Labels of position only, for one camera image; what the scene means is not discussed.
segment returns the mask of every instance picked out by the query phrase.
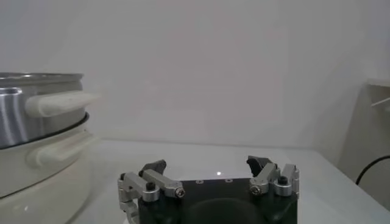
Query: stainless steel pot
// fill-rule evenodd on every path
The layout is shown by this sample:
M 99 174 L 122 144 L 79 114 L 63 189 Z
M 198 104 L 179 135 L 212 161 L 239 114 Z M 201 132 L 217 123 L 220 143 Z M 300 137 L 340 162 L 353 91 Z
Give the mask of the stainless steel pot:
M 82 74 L 0 72 L 0 149 L 45 138 L 85 117 L 96 99 Z

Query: pot handle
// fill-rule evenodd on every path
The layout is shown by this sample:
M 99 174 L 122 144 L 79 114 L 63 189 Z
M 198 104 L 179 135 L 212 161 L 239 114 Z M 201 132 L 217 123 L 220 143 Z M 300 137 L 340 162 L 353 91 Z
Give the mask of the pot handle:
M 98 98 L 83 91 L 45 94 L 28 98 L 25 109 L 31 117 L 52 117 L 86 107 Z
M 70 138 L 34 150 L 27 160 L 32 167 L 56 165 L 77 158 L 82 150 L 97 140 L 98 138 L 91 133 L 83 131 Z

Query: black cable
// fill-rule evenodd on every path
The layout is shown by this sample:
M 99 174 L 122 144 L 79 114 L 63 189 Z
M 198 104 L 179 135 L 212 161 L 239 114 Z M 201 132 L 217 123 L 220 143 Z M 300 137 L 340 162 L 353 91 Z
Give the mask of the black cable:
M 379 163 L 380 161 L 385 160 L 385 159 L 390 159 L 390 155 L 379 157 L 379 158 L 377 158 L 376 160 L 372 161 L 370 164 L 368 164 L 368 165 L 360 172 L 360 174 L 359 174 L 359 176 L 358 176 L 358 179 L 356 179 L 356 185 L 359 185 L 359 184 L 360 184 L 361 178 L 362 178 L 363 175 L 367 172 L 367 170 L 369 170 L 369 169 L 370 169 L 373 165 L 375 165 L 376 163 Z

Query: white table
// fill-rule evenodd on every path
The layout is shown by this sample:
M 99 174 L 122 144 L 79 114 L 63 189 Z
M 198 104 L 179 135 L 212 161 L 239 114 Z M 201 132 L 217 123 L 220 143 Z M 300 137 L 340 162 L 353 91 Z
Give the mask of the white table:
M 165 159 L 164 174 L 176 180 L 250 177 L 248 155 L 270 157 L 280 166 L 298 166 L 299 223 L 390 223 L 390 212 L 314 151 L 102 141 L 88 154 L 93 188 L 70 222 L 74 224 L 123 223 L 126 216 L 119 209 L 116 186 L 123 172 L 137 172 L 146 163 Z

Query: pot lid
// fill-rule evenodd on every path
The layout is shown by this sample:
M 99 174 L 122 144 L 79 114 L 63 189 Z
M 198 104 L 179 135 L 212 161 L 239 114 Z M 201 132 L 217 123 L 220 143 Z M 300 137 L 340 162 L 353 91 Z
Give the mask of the pot lid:
M 82 78 L 83 74 L 66 73 L 24 73 L 24 72 L 0 72 L 0 85 L 32 84 L 72 82 Z

